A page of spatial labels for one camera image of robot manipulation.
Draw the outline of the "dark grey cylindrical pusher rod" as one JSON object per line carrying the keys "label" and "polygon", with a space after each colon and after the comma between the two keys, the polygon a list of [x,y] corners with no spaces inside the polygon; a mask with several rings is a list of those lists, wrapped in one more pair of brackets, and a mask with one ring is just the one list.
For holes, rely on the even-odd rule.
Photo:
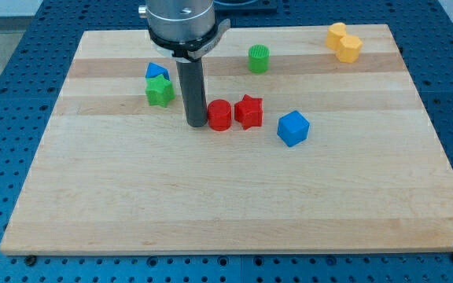
{"label": "dark grey cylindrical pusher rod", "polygon": [[176,63],[186,122],[191,127],[203,127],[208,122],[201,59],[190,63]]}

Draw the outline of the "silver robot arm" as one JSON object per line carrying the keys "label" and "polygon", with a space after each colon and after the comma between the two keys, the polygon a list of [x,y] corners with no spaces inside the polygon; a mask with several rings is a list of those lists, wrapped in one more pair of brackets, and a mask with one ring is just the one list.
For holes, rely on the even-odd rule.
{"label": "silver robot arm", "polygon": [[208,122],[202,57],[211,52],[230,28],[218,21],[213,0],[146,0],[138,15],[147,20],[149,36],[160,52],[176,62],[186,122]]}

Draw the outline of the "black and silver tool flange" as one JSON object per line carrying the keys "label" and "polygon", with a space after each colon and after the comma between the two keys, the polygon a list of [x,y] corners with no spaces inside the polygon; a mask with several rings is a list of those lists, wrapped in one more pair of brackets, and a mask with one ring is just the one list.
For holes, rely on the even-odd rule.
{"label": "black and silver tool flange", "polygon": [[190,63],[198,61],[207,53],[211,52],[219,44],[219,41],[228,29],[230,29],[230,20],[225,19],[220,23],[216,23],[202,37],[185,42],[172,42],[163,39],[151,28],[148,29],[148,33],[158,53],[180,63]]}

